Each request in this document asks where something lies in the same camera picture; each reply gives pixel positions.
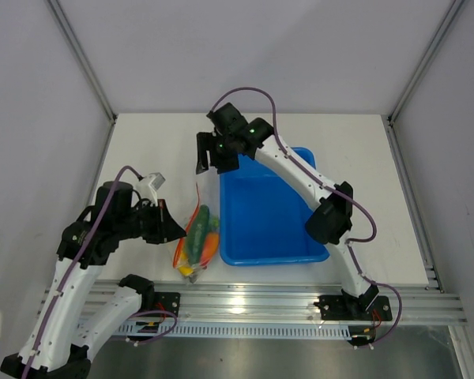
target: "blue tray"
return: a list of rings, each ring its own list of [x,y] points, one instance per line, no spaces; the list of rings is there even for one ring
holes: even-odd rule
[[[312,167],[306,148],[293,148]],[[326,248],[306,233],[312,211],[281,178],[239,156],[240,168],[220,176],[220,255],[234,266],[321,262]]]

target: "white wall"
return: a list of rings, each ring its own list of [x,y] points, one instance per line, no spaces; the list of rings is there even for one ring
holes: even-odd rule
[[[85,204],[107,128],[44,3],[1,0],[0,362],[32,329],[61,232]]]
[[[397,127],[442,282],[474,332],[474,0]]]
[[[117,112],[388,114],[452,0],[62,0]],[[248,96],[247,111],[268,111]]]

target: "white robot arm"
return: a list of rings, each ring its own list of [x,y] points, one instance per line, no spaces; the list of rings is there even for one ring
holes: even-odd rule
[[[22,379],[85,378],[100,348],[124,321],[156,308],[153,282],[128,275],[113,299],[78,326],[88,293],[120,241],[143,238],[160,244],[186,235],[156,195],[164,182],[161,174],[140,177],[135,206],[134,188],[117,180],[104,183],[95,205],[63,231],[55,277],[39,319],[19,353],[3,360],[3,373]]]
[[[352,227],[352,203],[337,193],[351,200],[352,187],[346,182],[337,185],[323,176],[288,147],[281,136],[275,135],[268,122],[262,118],[248,122],[231,103],[210,111],[207,117],[214,130],[197,135],[197,173],[209,166],[215,167],[218,174],[237,170],[238,155],[242,154],[285,180],[313,211],[306,222],[307,233],[329,251],[340,274],[347,310],[354,319],[365,319],[378,297],[378,287],[360,275],[346,244]]]

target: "orange carrot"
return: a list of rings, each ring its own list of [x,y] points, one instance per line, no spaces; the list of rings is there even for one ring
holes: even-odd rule
[[[211,259],[218,251],[218,245],[220,244],[220,234],[210,232],[205,237],[204,249],[202,250],[202,256],[200,259],[200,266],[206,266],[209,264]]]

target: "purple cable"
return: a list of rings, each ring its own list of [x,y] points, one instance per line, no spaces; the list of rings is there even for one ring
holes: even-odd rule
[[[374,218],[372,215],[357,201],[354,199],[350,198],[348,195],[345,193],[342,193],[341,191],[338,191],[335,188],[326,186],[316,175],[311,174],[311,172],[301,163],[299,162],[295,157],[291,156],[288,154],[288,150],[284,147],[283,143],[281,142],[281,139],[279,138],[279,130],[277,128],[277,110],[276,110],[276,103],[274,102],[274,99],[272,96],[265,92],[264,90],[260,88],[255,88],[255,87],[238,87],[231,89],[230,91],[226,92],[224,95],[222,95],[216,103],[213,105],[211,108],[211,111],[215,111],[216,107],[220,105],[220,103],[229,95],[235,92],[240,92],[240,91],[252,91],[252,92],[258,92],[261,93],[263,96],[265,96],[267,99],[269,99],[270,105],[272,106],[272,126],[274,129],[274,137],[276,138],[276,143],[279,145],[279,148],[281,151],[284,153],[285,156],[287,156],[304,174],[306,174],[309,178],[314,180],[317,184],[319,184],[322,188],[328,190],[331,193],[335,193],[337,196],[342,197],[346,201],[349,201],[351,204],[355,205],[371,222],[372,226],[372,233],[369,237],[367,238],[348,238],[345,243],[348,246],[349,253],[351,254],[351,258],[356,266],[356,270],[358,273],[368,282],[371,284],[375,284],[377,286],[385,287],[390,289],[395,293],[398,299],[398,311],[397,311],[397,317],[395,319],[395,322],[393,323],[392,327],[386,332],[382,337],[378,338],[377,340],[374,341],[374,343],[377,343],[381,340],[383,340],[386,336],[388,336],[398,325],[401,316],[402,316],[402,297],[397,291],[395,287],[390,286],[389,284],[386,283],[378,283],[373,281],[372,279],[366,277],[363,274],[362,269],[360,268],[360,265],[356,259],[355,252],[353,251],[353,248],[350,246],[350,242],[370,242],[376,238],[376,235],[378,233],[378,226],[376,225],[376,222],[374,221]]]
[[[130,318],[148,316],[148,315],[151,315],[151,314],[166,314],[166,315],[168,315],[168,316],[170,316],[174,319],[174,324],[169,329],[167,329],[165,332],[162,332],[162,333],[160,333],[160,334],[158,334],[154,337],[151,337],[151,338],[149,338],[145,341],[137,341],[137,345],[146,345],[147,343],[157,341],[160,338],[165,337],[168,333],[172,332],[174,330],[174,328],[177,326],[177,320],[178,320],[177,316],[175,316],[174,313],[172,313],[168,310],[146,310],[144,312],[139,312],[139,313],[133,314],[133,315],[130,316]]]
[[[358,273],[360,274],[360,276],[362,276],[362,278],[364,278],[370,284],[374,284],[376,286],[388,288],[389,290],[393,291],[393,293],[397,296],[398,311],[397,311],[397,316],[395,317],[395,321],[394,321],[393,325],[391,326],[391,328],[388,329],[388,331],[385,334],[383,334],[381,337],[379,337],[378,339],[376,339],[373,342],[373,344],[376,344],[380,341],[383,341],[398,326],[398,323],[400,322],[401,317],[402,317],[402,296],[401,296],[401,294],[399,294],[399,292],[397,291],[397,289],[395,287],[390,286],[389,284],[386,284],[386,283],[378,283],[375,280],[372,280],[371,278],[369,278],[368,276],[365,276],[363,274],[362,268],[360,267],[358,261],[356,260],[355,251],[353,250],[351,245],[348,245],[348,250],[349,250],[349,253],[351,254],[351,258],[352,258],[353,262],[355,263],[356,271],[358,271]]]
[[[85,253],[86,249],[88,248],[89,243],[92,241],[92,238],[96,233],[96,229],[100,225],[100,222],[103,219],[103,215],[105,214],[105,212],[107,211],[107,208],[109,207],[109,204],[111,203],[112,195],[116,191],[116,187],[118,186],[119,179],[122,177],[122,175],[125,173],[126,170],[130,170],[135,174],[135,176],[137,176],[138,178],[142,178],[142,176],[133,167],[125,166],[121,170],[119,170],[119,173],[116,175],[116,179],[114,180],[111,188],[109,189],[109,194],[107,195],[105,202],[102,205],[102,209],[100,210],[100,213],[95,219],[95,223],[93,224],[89,233],[86,235],[85,240],[83,241],[83,244],[81,245],[81,248],[77,252],[72,262],[70,263],[68,269],[66,270],[65,274],[62,277],[62,280],[60,280],[60,284],[58,285],[58,288],[56,288],[57,292],[62,293],[63,290],[65,289],[65,284],[67,280],[69,279],[70,274],[72,273],[73,269],[76,267],[76,264],[81,259],[82,255]],[[46,313],[44,314],[44,317],[42,321],[40,322],[39,331],[37,332],[37,337],[35,338],[35,341],[33,342],[33,347],[32,347],[33,351],[37,351],[39,349],[40,341],[47,327],[47,322],[49,321],[49,318],[51,317],[51,314],[53,313],[53,309],[55,308],[55,305],[58,299],[59,299],[59,296],[54,296],[51,302],[49,303],[49,306],[46,309]],[[28,361],[26,362],[26,365],[24,366],[21,379],[26,379],[28,377],[28,372],[30,371],[30,368],[32,367],[34,358],[35,356],[30,356],[30,358],[28,358]]]

